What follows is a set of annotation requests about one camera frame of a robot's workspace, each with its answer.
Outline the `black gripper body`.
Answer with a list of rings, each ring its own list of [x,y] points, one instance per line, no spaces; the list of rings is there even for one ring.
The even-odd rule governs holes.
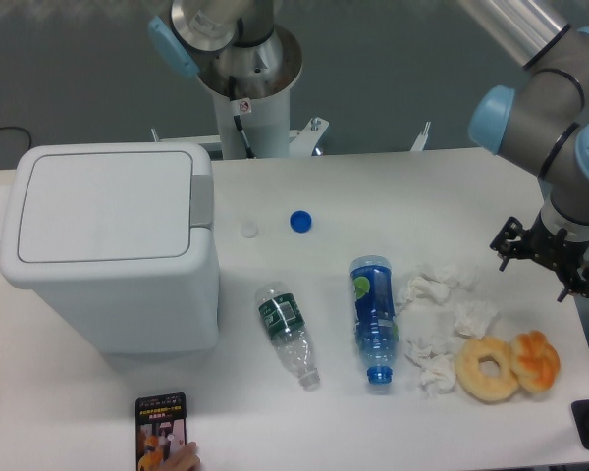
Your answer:
[[[529,258],[557,274],[560,279],[577,277],[587,250],[586,242],[567,240],[566,229],[559,229],[554,235],[544,226],[533,226],[524,235]]]

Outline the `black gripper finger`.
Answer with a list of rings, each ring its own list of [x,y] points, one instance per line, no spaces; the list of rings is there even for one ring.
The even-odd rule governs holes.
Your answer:
[[[515,217],[509,217],[495,238],[490,248],[501,260],[499,270],[503,271],[510,260],[528,260],[534,258],[531,246],[531,233]]]
[[[564,301],[569,295],[589,298],[589,260],[565,262],[557,269],[557,276],[563,284],[558,302]]]

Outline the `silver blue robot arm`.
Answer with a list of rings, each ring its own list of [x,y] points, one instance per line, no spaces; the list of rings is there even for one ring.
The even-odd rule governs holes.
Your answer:
[[[589,298],[589,27],[574,29],[543,1],[465,1],[463,10],[529,73],[520,90],[492,88],[475,109],[470,139],[546,183],[535,222],[509,219],[491,247],[503,262],[554,272],[564,295]],[[290,91],[301,48],[270,1],[175,1],[147,27],[159,56],[211,93],[227,159],[314,154],[327,123],[290,128]]]

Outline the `person's hand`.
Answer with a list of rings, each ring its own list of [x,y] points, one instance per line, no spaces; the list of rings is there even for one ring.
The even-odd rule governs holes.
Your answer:
[[[181,450],[174,453],[158,468],[159,471],[196,471],[200,468],[201,460],[197,455],[196,442],[186,444]]]

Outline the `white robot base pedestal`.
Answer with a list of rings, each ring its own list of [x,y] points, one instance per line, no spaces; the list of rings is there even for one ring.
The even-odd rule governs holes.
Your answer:
[[[212,97],[222,158],[290,154],[291,89],[302,70],[301,48],[284,27],[266,41],[225,49],[199,75]]]

